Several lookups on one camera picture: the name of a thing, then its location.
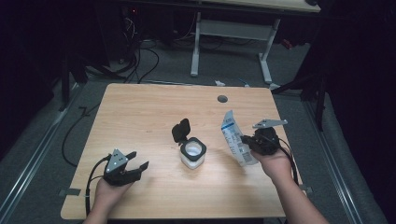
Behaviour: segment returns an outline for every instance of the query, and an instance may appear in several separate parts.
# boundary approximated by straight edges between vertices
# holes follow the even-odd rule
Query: hand
[[[133,183],[115,187],[109,185],[103,178],[101,178],[96,186],[95,202],[92,210],[95,209],[95,206],[101,206],[101,210],[103,212],[109,213],[132,184]]]
[[[103,178],[96,185],[95,201],[84,224],[107,223],[108,214],[133,183],[120,187],[109,185]]]
[[[266,156],[262,156],[261,154],[251,150],[251,155],[262,164],[262,169],[273,180],[273,182],[285,178],[292,178],[290,161],[286,154],[280,149],[278,149],[274,155]]]

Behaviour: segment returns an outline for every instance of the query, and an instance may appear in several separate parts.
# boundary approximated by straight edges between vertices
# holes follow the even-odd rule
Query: wire
[[[300,186],[299,181],[298,181],[298,176],[297,176],[297,167],[296,167],[296,164],[295,164],[295,162],[294,162],[293,154],[292,154],[292,152],[291,152],[290,146],[289,146],[284,140],[282,140],[282,139],[279,138],[279,140],[281,140],[283,143],[285,143],[286,146],[288,147],[289,152],[290,152],[290,154],[289,154],[289,153],[285,150],[285,148],[283,148],[281,145],[275,143],[274,141],[272,141],[271,139],[267,138],[267,137],[264,136],[264,135],[261,135],[261,137],[265,138],[265,140],[267,140],[269,143],[271,143],[272,145],[276,146],[276,147],[279,148],[283,153],[285,153],[286,157],[288,157],[288,159],[289,159],[290,166],[291,166],[291,170],[293,171],[293,180],[294,180],[294,183],[296,183],[297,186]]]
[[[130,70],[131,68],[133,68],[136,65],[136,57],[134,55],[134,51],[137,49],[137,47],[134,46],[134,34],[135,34],[136,27],[134,25],[134,22],[131,19],[129,19],[129,18],[124,18],[124,19],[130,23],[129,26],[126,28],[127,33],[122,32],[126,38],[126,41],[127,41],[127,50],[126,50],[125,58],[129,58],[129,55],[131,54],[131,52],[133,52],[132,58],[129,61],[129,63],[125,67],[123,67],[119,70],[116,70],[114,72],[110,71],[110,69],[105,68],[104,66],[99,66],[99,65],[96,66],[97,68],[95,67],[96,70],[98,70],[98,69],[100,70],[100,71],[98,70],[98,72],[92,71],[90,68],[86,67],[85,71],[87,73],[95,75],[95,76],[108,76],[108,77],[112,77],[112,78],[116,78],[116,79],[126,79],[126,77],[118,76],[118,74],[121,74],[121,73],[124,73],[124,72]],[[130,35],[129,30],[131,27],[133,27],[133,30],[132,30],[132,34],[131,34],[131,41],[129,41],[128,36]]]
[[[206,48],[206,47],[204,47],[202,44],[200,44],[200,48],[201,48],[201,49],[207,49],[207,50],[219,49],[219,48],[223,45],[223,43],[224,43],[223,38],[211,37],[211,38],[208,38],[208,39],[214,40],[214,41],[211,41],[210,44],[215,43],[215,42],[219,42],[219,44],[218,44],[217,46],[215,46],[214,48]]]
[[[224,38],[223,41],[227,44],[240,45],[240,46],[249,45],[249,44],[253,44],[253,43],[257,42],[257,40],[249,39],[244,43],[238,43],[235,41],[227,40],[226,38]]]
[[[100,178],[100,177],[103,177],[103,175],[98,175],[98,176],[92,178],[91,181],[93,181],[94,179]]]
[[[138,58],[137,58],[136,66],[134,67],[134,70],[128,75],[128,77],[125,78],[124,83],[128,82],[128,79],[130,79],[129,82],[131,83],[131,81],[132,81],[133,78],[134,78],[134,75],[133,75],[133,74],[136,74],[137,79],[139,79],[139,76],[137,75],[136,70],[137,70],[137,67],[138,67],[139,64],[140,64],[140,48],[138,48],[137,54],[138,54]]]
[[[145,75],[143,75],[141,78],[138,79],[137,84],[140,84],[142,82],[143,78],[145,76],[147,76],[150,72],[152,72],[152,70],[154,70],[157,67],[158,63],[160,62],[160,56],[158,56],[158,54],[154,50],[152,50],[152,49],[145,49],[145,50],[148,50],[148,51],[152,52],[155,56],[157,56],[157,62]]]
[[[92,178],[93,173],[95,172],[96,167],[98,167],[104,161],[109,161],[110,158],[111,158],[111,155],[108,154],[108,156],[106,156],[106,157],[102,158],[101,160],[99,160],[99,162],[97,162],[93,166],[93,168],[91,170],[91,174],[90,174],[90,177],[88,178],[88,182],[87,182],[87,188],[85,189],[85,213],[86,213],[87,216],[91,212],[91,202],[90,202],[90,192],[91,192],[91,190],[90,190],[90,184],[91,184],[91,181],[93,181],[95,178],[99,177],[99,176],[97,176],[95,178]]]
[[[88,115],[90,115],[90,113],[91,113],[96,107],[98,107],[99,105],[100,105],[100,103],[97,104],[97,105],[95,105],[95,106],[94,106],[93,108],[91,108],[88,112],[82,114],[81,117],[79,117],[79,118],[73,123],[73,125],[69,128],[69,130],[67,131],[66,135],[64,136],[64,141],[62,142],[62,156],[64,157],[64,160],[65,160],[68,164],[70,164],[70,165],[72,165],[72,166],[74,166],[74,167],[77,167],[77,165],[74,164],[73,162],[71,162],[69,159],[67,159],[67,158],[66,158],[66,155],[65,155],[65,153],[64,153],[64,145],[66,144],[67,137],[68,137],[69,134],[72,132],[72,130],[76,127],[76,125],[77,125],[83,118],[85,118],[85,117],[87,117]]]
[[[195,19],[196,19],[196,17],[197,17],[197,13],[195,12],[195,13],[194,13],[194,17],[192,18],[192,22],[191,22],[191,26],[190,26],[189,31],[188,31],[185,35],[183,35],[181,38],[174,39],[175,41],[184,40],[184,39],[191,38],[192,36],[195,36],[195,35],[190,35],[190,36],[187,36],[187,35],[189,35],[189,34],[191,33],[192,27],[193,27],[194,24],[195,24]]]

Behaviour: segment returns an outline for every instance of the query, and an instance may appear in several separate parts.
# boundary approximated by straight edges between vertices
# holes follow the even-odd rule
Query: wooden table
[[[219,95],[228,98],[218,101]],[[142,179],[132,186],[111,214],[112,218],[228,218],[283,217],[284,211],[270,178],[259,163],[241,167],[220,130],[232,110],[243,134],[252,124],[280,119],[272,93],[264,88],[110,84],[98,110],[66,197],[65,219],[85,218],[84,192],[92,167],[114,148],[137,152],[127,170],[149,161]],[[172,128],[184,118],[191,133],[206,146],[205,161],[189,169],[179,156]],[[282,126],[276,127],[285,140]],[[101,175],[105,164],[96,169]],[[96,181],[91,184],[93,204]]]

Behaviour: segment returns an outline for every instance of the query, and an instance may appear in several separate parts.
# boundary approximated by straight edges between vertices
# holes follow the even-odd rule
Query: human hand
[[[273,182],[292,178],[289,158],[282,150],[278,149],[274,155],[266,156],[263,156],[253,150],[250,152],[251,155],[262,164],[262,169],[273,180]]]
[[[121,199],[122,195],[132,186],[133,183],[120,187],[109,185],[101,178],[96,185],[95,201],[92,210],[100,210],[108,214]]]

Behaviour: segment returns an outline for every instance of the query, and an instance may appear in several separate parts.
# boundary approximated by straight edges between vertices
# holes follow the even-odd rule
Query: round hole
[[[202,152],[202,147],[196,142],[189,142],[186,145],[186,152],[190,156],[197,156]]]
[[[226,103],[228,101],[228,98],[225,95],[220,95],[220,96],[218,96],[218,101],[220,103]]]

